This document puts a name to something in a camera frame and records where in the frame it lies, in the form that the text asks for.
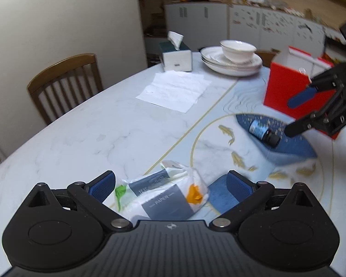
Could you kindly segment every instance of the gray label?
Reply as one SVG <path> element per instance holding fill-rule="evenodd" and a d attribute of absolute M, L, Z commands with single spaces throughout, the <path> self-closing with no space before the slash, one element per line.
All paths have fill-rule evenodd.
<path fill-rule="evenodd" d="M 159 171 L 155 174 L 147 176 L 141 180 L 130 183 L 129 188 L 135 193 L 136 196 L 142 193 L 158 188 L 169 180 L 169 175 L 166 170 Z"/>
<path fill-rule="evenodd" d="M 160 221 L 187 220 L 194 212 L 179 187 L 175 184 L 142 205 L 150 219 Z"/>

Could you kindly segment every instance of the stack of plates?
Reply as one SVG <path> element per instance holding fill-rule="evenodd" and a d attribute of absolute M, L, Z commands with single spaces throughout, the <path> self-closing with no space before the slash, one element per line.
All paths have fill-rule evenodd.
<path fill-rule="evenodd" d="M 263 66 L 262 59 L 256 54 L 249 62 L 234 63 L 224 56 L 222 47 L 207 47 L 200 53 L 204 64 L 212 70 L 228 76 L 250 76 L 257 73 Z"/>

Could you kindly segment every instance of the red box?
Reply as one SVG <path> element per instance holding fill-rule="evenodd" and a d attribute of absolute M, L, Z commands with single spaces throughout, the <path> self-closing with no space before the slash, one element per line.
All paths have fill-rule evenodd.
<path fill-rule="evenodd" d="M 310 54 L 304 51 L 288 47 L 288 49 L 277 54 L 270 64 L 270 76 L 264 105 L 295 119 L 319 110 L 335 93 L 335 90 L 317 93 L 314 98 L 293 109 L 288 107 L 287 103 L 289 98 L 301 92 L 310 84 L 309 76 L 312 78 L 332 66 L 332 63 L 324 59 L 312 58 Z"/>

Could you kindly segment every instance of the bottle label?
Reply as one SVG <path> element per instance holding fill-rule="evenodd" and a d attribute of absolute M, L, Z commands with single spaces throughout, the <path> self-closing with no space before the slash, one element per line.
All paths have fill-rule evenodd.
<path fill-rule="evenodd" d="M 254 120 L 249 128 L 249 132 L 260 140 L 263 139 L 263 136 L 266 134 L 267 130 L 268 126 L 260 124 L 257 120 Z"/>

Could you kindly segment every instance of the tissue box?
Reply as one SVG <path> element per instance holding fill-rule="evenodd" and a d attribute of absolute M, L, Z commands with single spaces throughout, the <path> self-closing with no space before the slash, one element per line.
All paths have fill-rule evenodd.
<path fill-rule="evenodd" d="M 164 71 L 192 71 L 192 52 L 183 42 L 176 50 L 170 41 L 159 43 Z"/>
<path fill-rule="evenodd" d="M 296 108 L 288 107 L 288 100 L 310 84 L 310 78 L 330 69 L 333 66 L 321 58 L 313 58 L 309 53 L 288 47 L 277 54 L 270 64 L 268 87 L 264 105 L 278 110 L 295 119 L 319 110 L 335 93 L 329 90 L 317 93 L 314 98 Z"/>

